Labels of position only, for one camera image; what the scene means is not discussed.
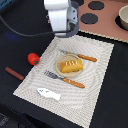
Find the bread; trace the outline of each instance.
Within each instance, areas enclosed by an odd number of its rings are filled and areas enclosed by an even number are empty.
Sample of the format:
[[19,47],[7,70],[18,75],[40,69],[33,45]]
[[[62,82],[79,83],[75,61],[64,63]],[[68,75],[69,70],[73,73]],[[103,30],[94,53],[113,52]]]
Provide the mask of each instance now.
[[61,72],[68,73],[83,70],[83,63],[81,59],[61,62]]

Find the white paper fish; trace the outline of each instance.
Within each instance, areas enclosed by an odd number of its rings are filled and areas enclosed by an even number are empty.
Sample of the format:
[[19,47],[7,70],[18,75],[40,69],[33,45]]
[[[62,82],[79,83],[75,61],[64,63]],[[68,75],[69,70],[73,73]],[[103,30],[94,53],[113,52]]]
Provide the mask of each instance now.
[[53,98],[53,99],[55,99],[57,101],[59,101],[60,97],[61,97],[60,94],[56,94],[55,92],[52,92],[52,91],[50,91],[50,90],[48,90],[46,88],[38,88],[37,91],[39,92],[39,94],[41,96],[44,96],[46,98]]

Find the knife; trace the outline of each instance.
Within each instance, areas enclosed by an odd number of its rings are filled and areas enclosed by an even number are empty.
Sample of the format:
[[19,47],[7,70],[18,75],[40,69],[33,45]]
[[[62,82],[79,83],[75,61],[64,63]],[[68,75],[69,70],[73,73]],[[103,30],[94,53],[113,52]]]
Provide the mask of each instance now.
[[96,58],[93,58],[93,57],[84,56],[84,55],[76,54],[76,53],[71,53],[71,52],[68,52],[68,51],[65,51],[65,50],[61,50],[61,49],[59,49],[59,51],[65,53],[65,54],[75,54],[75,55],[77,55],[78,57],[80,57],[80,58],[82,58],[82,59],[85,59],[85,60],[90,60],[90,61],[93,61],[93,62],[96,62],[96,61],[97,61],[97,59],[96,59]]

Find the wooden fork handle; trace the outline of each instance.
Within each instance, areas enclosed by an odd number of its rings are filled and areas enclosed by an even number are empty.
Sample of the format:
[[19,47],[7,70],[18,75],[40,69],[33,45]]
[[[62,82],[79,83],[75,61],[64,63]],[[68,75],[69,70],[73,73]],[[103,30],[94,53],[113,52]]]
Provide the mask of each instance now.
[[85,88],[85,86],[83,84],[75,82],[75,81],[67,79],[67,78],[64,78],[63,81],[66,82],[66,83],[72,84],[76,87],[79,87],[79,88]]
[[96,62],[97,61],[96,58],[89,57],[89,56],[84,56],[84,55],[81,55],[81,54],[78,54],[78,57],[80,57],[82,59],[85,59],[85,60],[90,60],[90,61],[93,61],[93,62]]

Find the dark table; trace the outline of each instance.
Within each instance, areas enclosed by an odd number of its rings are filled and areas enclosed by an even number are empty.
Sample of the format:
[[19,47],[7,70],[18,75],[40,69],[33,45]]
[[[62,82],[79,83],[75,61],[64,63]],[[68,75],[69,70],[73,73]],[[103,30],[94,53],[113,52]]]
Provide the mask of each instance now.
[[[2,12],[2,17],[12,28],[26,34],[51,31],[46,15],[43,0],[16,0]],[[78,35],[114,44],[90,128],[128,128],[128,44],[82,32]],[[22,81],[5,72],[5,68],[10,67],[27,76],[33,68],[27,61],[28,54],[34,52],[40,57],[53,38],[54,35],[22,37],[0,21],[0,104],[54,128],[81,128],[14,96],[13,92]]]

